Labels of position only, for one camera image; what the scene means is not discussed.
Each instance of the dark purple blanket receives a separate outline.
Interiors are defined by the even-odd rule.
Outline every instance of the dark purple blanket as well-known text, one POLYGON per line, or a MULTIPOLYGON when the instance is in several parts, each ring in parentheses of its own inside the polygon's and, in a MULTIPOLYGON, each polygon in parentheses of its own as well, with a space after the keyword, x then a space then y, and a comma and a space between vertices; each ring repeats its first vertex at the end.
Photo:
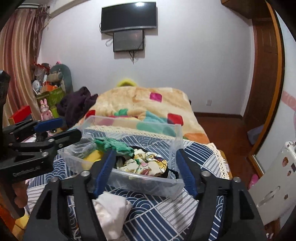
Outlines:
POLYGON ((80 90, 67 94, 57 104, 57 112, 65 117, 68 128, 75 125, 96 103, 98 94, 91 96, 89 90, 84 86, 80 90))

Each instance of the pink slipper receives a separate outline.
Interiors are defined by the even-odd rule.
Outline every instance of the pink slipper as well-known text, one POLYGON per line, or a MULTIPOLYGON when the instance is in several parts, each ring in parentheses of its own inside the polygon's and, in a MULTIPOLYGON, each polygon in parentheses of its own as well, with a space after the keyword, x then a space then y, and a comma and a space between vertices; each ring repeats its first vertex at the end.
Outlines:
POLYGON ((251 178, 251 181, 249 183, 249 189, 254 186, 256 184, 256 182, 258 182, 259 180, 259 177, 257 174, 253 174, 252 178, 251 178))

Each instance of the white suitcase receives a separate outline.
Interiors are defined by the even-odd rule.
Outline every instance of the white suitcase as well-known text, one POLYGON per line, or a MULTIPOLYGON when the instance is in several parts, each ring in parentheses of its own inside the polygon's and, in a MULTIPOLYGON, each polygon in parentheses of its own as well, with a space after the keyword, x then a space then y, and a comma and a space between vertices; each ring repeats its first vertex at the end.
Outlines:
POLYGON ((296 203, 296 146, 286 142, 271 167, 249 190, 263 224, 278 219, 296 203))

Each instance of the reddish brown floor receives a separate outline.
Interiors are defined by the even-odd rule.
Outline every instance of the reddish brown floor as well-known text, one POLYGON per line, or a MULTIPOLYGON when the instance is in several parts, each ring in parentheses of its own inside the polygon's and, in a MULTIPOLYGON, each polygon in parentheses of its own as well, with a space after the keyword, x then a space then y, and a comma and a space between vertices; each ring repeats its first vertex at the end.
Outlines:
POLYGON ((246 159, 251 150, 242 120, 237 118, 197 117, 210 142, 225 153, 232 176, 238 176, 248 185, 255 174, 252 164, 246 159))

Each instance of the transparent plastic bin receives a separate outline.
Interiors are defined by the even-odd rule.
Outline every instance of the transparent plastic bin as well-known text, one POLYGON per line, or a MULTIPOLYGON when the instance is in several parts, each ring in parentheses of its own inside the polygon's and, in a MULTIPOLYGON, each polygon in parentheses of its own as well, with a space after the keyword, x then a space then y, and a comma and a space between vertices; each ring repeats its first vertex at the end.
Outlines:
MULTIPOLYGON (((168 161, 169 169, 179 172, 179 179, 175 179, 175 175, 170 171, 167 178, 161 178, 113 168, 108 179, 108 185, 129 191, 172 198, 176 197, 183 189, 184 182, 176 164, 176 151, 184 147, 181 125, 90 116, 79 127, 79 130, 85 137, 89 135, 92 137, 107 136, 123 141, 129 146, 138 146, 147 151, 156 152, 168 161), (138 130, 149 132, 143 136, 142 133, 139 134, 138 130)), ((70 155, 68 148, 60 149, 58 153, 71 171, 80 173, 91 168, 93 163, 70 155)))

